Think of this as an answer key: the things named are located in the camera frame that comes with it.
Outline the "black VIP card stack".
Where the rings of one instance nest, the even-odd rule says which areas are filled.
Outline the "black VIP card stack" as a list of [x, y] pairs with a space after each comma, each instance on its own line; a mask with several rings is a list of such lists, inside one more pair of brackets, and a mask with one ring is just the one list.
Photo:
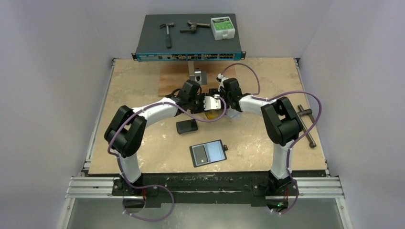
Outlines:
[[176, 123], [176, 131], [180, 135], [197, 130], [198, 125], [195, 119], [179, 121]]

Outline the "single black VIP card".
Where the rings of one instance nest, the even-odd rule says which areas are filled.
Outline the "single black VIP card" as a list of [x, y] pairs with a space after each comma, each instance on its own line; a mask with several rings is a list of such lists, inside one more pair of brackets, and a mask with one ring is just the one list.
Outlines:
[[196, 146], [193, 148], [193, 155], [196, 166], [204, 165], [208, 162], [208, 157], [204, 146]]

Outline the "black card holder wallet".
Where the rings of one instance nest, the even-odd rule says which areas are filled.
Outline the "black card holder wallet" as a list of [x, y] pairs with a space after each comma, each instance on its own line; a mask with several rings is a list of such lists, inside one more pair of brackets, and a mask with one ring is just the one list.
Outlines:
[[224, 160], [227, 159], [226, 151], [228, 150], [228, 147], [227, 147], [227, 145], [224, 145], [220, 139], [215, 140], [215, 141], [211, 141], [211, 142], [207, 142], [207, 143], [197, 144], [197, 145], [193, 145], [193, 146], [189, 147], [193, 167], [204, 166], [204, 165], [196, 166], [196, 164], [195, 164], [195, 158], [194, 158], [194, 155], [193, 155], [193, 148], [196, 147], [196, 146], [204, 146], [205, 147], [205, 151], [206, 151], [206, 154], [207, 154], [207, 157], [208, 157], [208, 162], [206, 164], [204, 164], [204, 165], [224, 161]]

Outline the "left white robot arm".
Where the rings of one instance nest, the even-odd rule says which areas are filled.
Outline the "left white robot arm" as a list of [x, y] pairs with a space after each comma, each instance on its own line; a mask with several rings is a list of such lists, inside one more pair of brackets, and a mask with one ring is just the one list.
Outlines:
[[196, 82], [187, 80], [182, 88], [157, 102], [137, 108], [119, 107], [104, 133], [104, 139], [108, 143], [107, 152], [117, 159], [120, 174], [126, 180], [124, 189], [130, 195], [137, 195], [142, 190], [137, 151], [146, 128], [187, 111], [192, 114], [204, 111], [203, 102], [207, 95]]

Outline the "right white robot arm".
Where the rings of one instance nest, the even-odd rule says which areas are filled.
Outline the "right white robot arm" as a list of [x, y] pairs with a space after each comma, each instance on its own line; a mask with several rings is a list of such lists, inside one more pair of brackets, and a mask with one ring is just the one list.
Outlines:
[[272, 193], [280, 194], [291, 180], [291, 148], [303, 130], [303, 124], [286, 95], [301, 91], [282, 93], [272, 99], [260, 98], [242, 93], [235, 78], [219, 74], [216, 79], [220, 82], [219, 93], [231, 109], [263, 117], [267, 135], [274, 144], [268, 188]]

